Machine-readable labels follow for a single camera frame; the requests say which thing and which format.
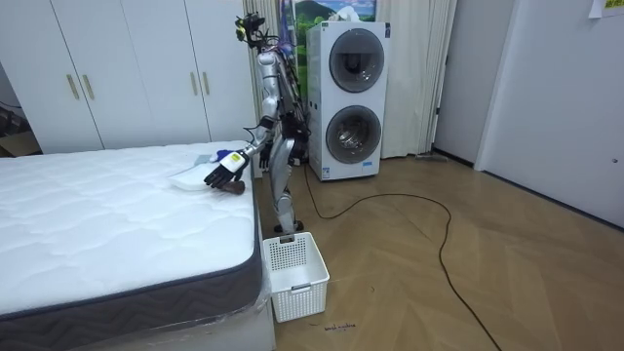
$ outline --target power cord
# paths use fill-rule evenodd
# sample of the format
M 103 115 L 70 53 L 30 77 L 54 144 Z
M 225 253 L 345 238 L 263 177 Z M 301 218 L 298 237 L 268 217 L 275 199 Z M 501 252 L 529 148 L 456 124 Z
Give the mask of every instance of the power cord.
M 412 194 L 403 194 L 403 193 L 389 193 L 389 194 L 377 194 L 377 195 L 371 195 L 371 196 L 367 196 L 365 198 L 362 198 L 358 201 L 356 201 L 355 203 L 353 203 L 351 206 L 347 207 L 345 210 L 343 210 L 342 212 L 338 213 L 338 214 L 334 214 L 334 215 L 322 215 L 319 212 L 319 208 L 316 205 L 316 201 L 314 200 L 314 196 L 312 195 L 312 189 L 310 188 L 310 182 L 308 180 L 308 167 L 307 165 L 304 165 L 304 169 L 303 172 L 305 173 L 305 184 L 308 187 L 308 192 L 310 193 L 310 199 L 312 199 L 312 204 L 314 205 L 314 211 L 316 211 L 316 215 L 321 218 L 321 219 L 335 219 L 340 217 L 341 215 L 346 214 L 349 210 L 353 209 L 356 205 L 358 205 L 359 203 L 366 201 L 368 199 L 373 199 L 373 198 L 377 198 L 377 197 L 384 197 L 384 196 L 403 196 L 403 197 L 411 197 L 411 198 L 416 198 L 416 199 L 421 199 L 421 200 L 426 200 L 429 201 L 431 203 L 437 204 L 438 206 L 440 206 L 441 208 L 443 208 L 448 215 L 448 220 L 447 220 L 447 226 L 446 226 L 446 230 L 445 230 L 445 239 L 442 242 L 442 244 L 440 245 L 440 248 L 438 249 L 438 260 L 440 261 L 440 265 L 442 266 L 442 270 L 445 273 L 445 277 L 447 277 L 447 282 L 448 285 L 450 286 L 450 289 L 455 293 L 455 296 L 457 296 L 457 298 L 461 301 L 461 303 L 464 304 L 464 306 L 466 306 L 466 309 L 468 309 L 468 311 L 472 314 L 472 316 L 475 318 L 475 320 L 477 321 L 477 323 L 479 323 L 479 326 L 481 326 L 481 329 L 487 334 L 487 337 L 489 337 L 489 340 L 491 341 L 491 343 L 494 345 L 494 347 L 496 348 L 496 350 L 498 351 L 502 351 L 502 349 L 500 348 L 500 346 L 498 345 L 498 343 L 496 342 L 496 340 L 494 339 L 494 337 L 489 333 L 488 328 L 486 328 L 486 326 L 484 325 L 484 323 L 481 321 L 481 319 L 479 318 L 479 316 L 477 316 L 477 313 L 475 312 L 475 310 L 472 309 L 472 307 L 470 307 L 470 305 L 468 304 L 468 302 L 466 302 L 466 300 L 464 300 L 463 297 L 461 297 L 461 295 L 459 294 L 459 292 L 457 292 L 457 289 L 455 288 L 455 286 L 452 284 L 452 281 L 450 280 L 450 276 L 449 276 L 449 272 L 447 271 L 447 267 L 445 266 L 445 262 L 442 259 L 442 251 L 445 248 L 445 245 L 447 244 L 447 239 L 449 238 L 449 227 L 450 227 L 450 222 L 452 221 L 452 214 L 450 213 L 449 208 L 447 208 L 444 204 L 442 204 L 441 202 L 438 202 L 436 200 L 424 197 L 424 196 L 419 196 L 419 195 L 412 195 Z
M 0 104 L 5 105 L 7 107 L 11 107 L 11 108 L 21 108 L 21 106 L 13 106 L 13 105 L 10 105 L 10 104 L 2 102 L 2 101 L 0 101 Z

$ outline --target gray mattress border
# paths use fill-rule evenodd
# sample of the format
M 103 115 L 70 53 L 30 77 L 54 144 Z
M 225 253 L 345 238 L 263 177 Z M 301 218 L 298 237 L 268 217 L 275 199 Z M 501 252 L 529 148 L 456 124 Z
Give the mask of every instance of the gray mattress border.
M 253 163 L 250 167 L 254 182 Z M 262 289 L 263 266 L 255 186 L 252 190 L 254 245 L 245 262 L 126 292 L 4 314 L 0 316 L 0 350 L 70 350 L 133 332 L 210 320 L 253 304 Z M 210 299 L 215 289 L 222 297 L 219 303 Z

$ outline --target washing machine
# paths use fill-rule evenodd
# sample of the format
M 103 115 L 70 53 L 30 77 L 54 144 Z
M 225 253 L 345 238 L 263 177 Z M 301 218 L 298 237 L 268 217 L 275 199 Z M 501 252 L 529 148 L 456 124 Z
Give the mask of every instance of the washing machine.
M 308 30 L 309 159 L 320 180 L 379 173 L 389 49 L 385 22 Z

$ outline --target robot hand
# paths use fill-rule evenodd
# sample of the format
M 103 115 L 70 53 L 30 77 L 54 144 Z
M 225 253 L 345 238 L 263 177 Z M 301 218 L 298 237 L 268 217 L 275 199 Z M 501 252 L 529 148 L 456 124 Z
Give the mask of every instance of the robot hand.
M 268 141 L 262 151 L 260 151 L 260 168 L 262 170 L 269 169 L 269 159 L 271 158 L 271 149 L 273 148 L 273 141 Z
M 213 188 L 220 188 L 232 178 L 238 181 L 249 163 L 250 157 L 243 150 L 231 152 L 219 162 L 218 167 L 204 179 L 204 182 Z

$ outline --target round porthole window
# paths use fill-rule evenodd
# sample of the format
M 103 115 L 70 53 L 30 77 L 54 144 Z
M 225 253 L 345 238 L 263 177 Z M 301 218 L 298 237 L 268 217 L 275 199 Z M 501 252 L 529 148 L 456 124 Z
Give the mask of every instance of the round porthole window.
M 370 89 L 379 79 L 383 63 L 383 46 L 369 30 L 351 29 L 340 35 L 331 48 L 331 77 L 349 93 Z
M 327 130 L 331 156 L 344 164 L 368 159 L 381 141 L 381 124 L 369 108 L 349 106 L 336 113 Z

